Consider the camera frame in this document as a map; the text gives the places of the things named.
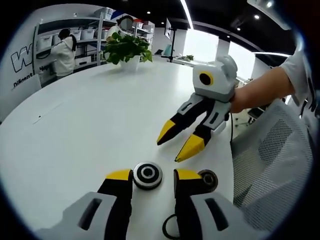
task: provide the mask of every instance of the yellow circle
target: yellow circle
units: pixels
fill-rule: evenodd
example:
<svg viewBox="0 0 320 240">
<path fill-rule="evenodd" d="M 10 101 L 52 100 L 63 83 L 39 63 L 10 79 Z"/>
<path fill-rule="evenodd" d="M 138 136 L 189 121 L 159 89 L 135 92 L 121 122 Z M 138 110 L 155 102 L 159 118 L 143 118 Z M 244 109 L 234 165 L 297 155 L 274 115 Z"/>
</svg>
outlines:
<svg viewBox="0 0 320 240">
<path fill-rule="evenodd" d="M 206 86 L 214 84 L 214 76 L 209 71 L 202 71 L 199 74 L 200 82 Z"/>
</svg>

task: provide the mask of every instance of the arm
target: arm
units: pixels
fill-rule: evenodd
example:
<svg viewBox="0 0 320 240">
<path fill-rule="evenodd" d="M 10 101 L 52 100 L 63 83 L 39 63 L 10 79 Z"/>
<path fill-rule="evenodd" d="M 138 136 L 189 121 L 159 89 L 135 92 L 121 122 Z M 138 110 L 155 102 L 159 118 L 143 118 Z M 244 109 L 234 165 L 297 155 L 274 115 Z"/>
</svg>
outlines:
<svg viewBox="0 0 320 240">
<path fill-rule="evenodd" d="M 275 67 L 243 87 L 236 88 L 231 112 L 257 108 L 294 94 L 295 88 L 282 67 Z"/>
<path fill-rule="evenodd" d="M 63 41 L 59 42 L 57 45 L 51 48 L 51 54 L 58 55 L 63 51 L 64 48 L 65 48 L 65 43 Z"/>
<path fill-rule="evenodd" d="M 107 42 L 110 42 L 113 40 L 112 38 L 112 34 L 114 34 L 116 31 L 117 31 L 117 27 L 116 26 L 112 26 L 109 30 L 108 30 L 108 33 L 106 34 L 106 41 Z"/>
</svg>

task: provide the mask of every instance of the human hand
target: human hand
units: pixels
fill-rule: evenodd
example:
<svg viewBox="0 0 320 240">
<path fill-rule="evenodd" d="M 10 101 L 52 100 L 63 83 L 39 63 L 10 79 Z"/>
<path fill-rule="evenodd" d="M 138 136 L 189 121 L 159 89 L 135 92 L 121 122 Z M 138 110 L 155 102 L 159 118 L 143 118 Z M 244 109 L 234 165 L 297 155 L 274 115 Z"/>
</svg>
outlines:
<svg viewBox="0 0 320 240">
<path fill-rule="evenodd" d="M 240 113 L 246 108 L 247 95 L 241 87 L 236 88 L 231 99 L 230 112 L 233 114 Z"/>
</svg>

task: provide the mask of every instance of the window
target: window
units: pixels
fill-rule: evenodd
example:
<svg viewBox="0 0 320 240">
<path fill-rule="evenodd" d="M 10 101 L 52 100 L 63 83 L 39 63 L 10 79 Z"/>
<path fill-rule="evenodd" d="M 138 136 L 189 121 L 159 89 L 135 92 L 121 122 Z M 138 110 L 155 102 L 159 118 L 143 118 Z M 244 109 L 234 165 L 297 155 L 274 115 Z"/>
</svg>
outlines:
<svg viewBox="0 0 320 240">
<path fill-rule="evenodd" d="M 246 80 L 250 79 L 254 70 L 255 54 L 231 41 L 228 55 L 233 58 L 238 67 L 237 76 Z"/>
<path fill-rule="evenodd" d="M 216 60 L 219 37 L 207 32 L 188 29 L 183 55 L 193 55 L 194 60 L 211 62 Z"/>
</svg>

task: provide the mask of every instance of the white table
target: white table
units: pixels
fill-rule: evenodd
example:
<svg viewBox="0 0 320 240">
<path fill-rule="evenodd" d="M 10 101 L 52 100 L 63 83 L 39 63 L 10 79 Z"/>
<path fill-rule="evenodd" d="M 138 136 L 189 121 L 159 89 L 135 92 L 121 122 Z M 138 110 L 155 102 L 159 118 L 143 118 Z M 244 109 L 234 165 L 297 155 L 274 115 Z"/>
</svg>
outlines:
<svg viewBox="0 0 320 240">
<path fill-rule="evenodd" d="M 192 70 L 155 62 L 128 74 L 102 65 L 52 83 L 20 104 L 0 126 L 0 176 L 31 230 L 55 225 L 65 208 L 97 191 L 106 174 L 145 161 L 162 168 L 163 180 L 152 191 L 134 186 L 127 239 L 166 239 L 162 224 L 174 213 L 175 168 L 213 170 L 216 191 L 232 201 L 230 131 L 182 163 L 174 159 L 200 119 L 156 144 L 164 123 L 194 91 Z"/>
<path fill-rule="evenodd" d="M 200 63 L 196 62 L 196 61 L 185 61 L 185 60 L 182 60 L 182 59 L 177 59 L 177 58 L 174 58 L 172 59 L 172 62 L 174 64 L 180 64 L 180 65 L 185 65 L 185 66 L 189 66 L 189 67 L 194 67 Z"/>
</svg>

